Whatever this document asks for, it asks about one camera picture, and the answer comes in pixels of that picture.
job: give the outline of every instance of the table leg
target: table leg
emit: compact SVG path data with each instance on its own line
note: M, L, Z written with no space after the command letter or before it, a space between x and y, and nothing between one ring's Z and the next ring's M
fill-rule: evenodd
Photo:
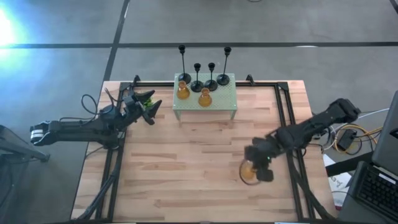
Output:
M234 119L235 114L236 114L236 110L232 110L232 111L231 111L231 119Z
M174 114L175 114L175 117L177 118L177 120L178 121L181 121L181 111L178 111L178 110L174 110Z

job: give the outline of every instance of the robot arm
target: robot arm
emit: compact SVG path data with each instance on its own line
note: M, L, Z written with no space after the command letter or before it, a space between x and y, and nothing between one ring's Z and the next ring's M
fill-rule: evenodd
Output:
M360 110L347 99L332 102L324 112L300 123L276 129L265 138L253 138L252 145L244 149L244 158L253 163L256 177L261 181L272 181L272 171L268 169L271 158L287 151L307 146L312 136L336 123L351 123L358 118Z
M49 145L57 141L96 141L106 148L117 147L119 132L131 123L137 122L141 116L148 124L155 123L152 118L162 101L146 109L143 107L144 102L154 93L155 90L146 93L131 91L130 95L123 98L125 104L123 113L111 104L102 109L97 118L90 121L41 122L30 127L30 141L35 146Z

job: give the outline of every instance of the laptop keyboard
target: laptop keyboard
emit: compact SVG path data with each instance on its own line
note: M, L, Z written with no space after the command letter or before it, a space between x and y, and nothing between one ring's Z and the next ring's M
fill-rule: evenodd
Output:
M383 215L398 219L398 186L396 180L373 167L368 167L357 197Z

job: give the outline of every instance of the concrete floor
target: concrete floor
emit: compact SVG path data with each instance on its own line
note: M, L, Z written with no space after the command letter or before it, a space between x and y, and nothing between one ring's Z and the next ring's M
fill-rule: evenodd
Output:
M0 20L12 29L0 40L112 43L122 4L3 0ZM398 41L398 15L388 0L131 0L121 36L122 43L383 41ZM0 49L0 124L28 140L30 125L88 116L80 96L98 99L110 51ZM186 67L192 72L196 62L214 62L218 73L223 59L221 48L187 49ZM257 80L304 80L315 113L339 97L370 111L389 107L398 86L397 62L398 47L234 48L227 72L240 79L252 74ZM177 49L119 49L110 79L132 80L137 74L143 80L171 80L180 70ZM377 128L385 115L358 124ZM40 148L51 160L29 164L13 223L69 219L86 145L58 142ZM330 156L347 158L333 151Z

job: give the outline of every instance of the wooden tabletop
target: wooden tabletop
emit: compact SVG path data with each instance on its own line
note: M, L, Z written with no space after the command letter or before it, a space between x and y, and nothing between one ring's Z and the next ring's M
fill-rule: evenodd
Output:
M311 117L304 82L287 82L299 123ZM104 88L116 98L119 84L104 82L100 108L110 104ZM227 111L196 111L182 113L181 123L172 110L173 88L134 90L151 89L156 91L153 99L163 100L163 103L155 125L149 126L140 119L128 127L115 222L297 220L285 155L272 160L273 182L247 186L238 176L244 146L250 144L254 136L263 136L280 126L273 88L237 87L238 111L232 121ZM90 143L88 152L99 146ZM320 149L307 149L304 161L310 188L320 203L335 214ZM106 151L100 150L86 159L72 218L83 213L98 193L105 158ZM108 211L108 201L105 205L104 215ZM304 199L302 205L306 212Z

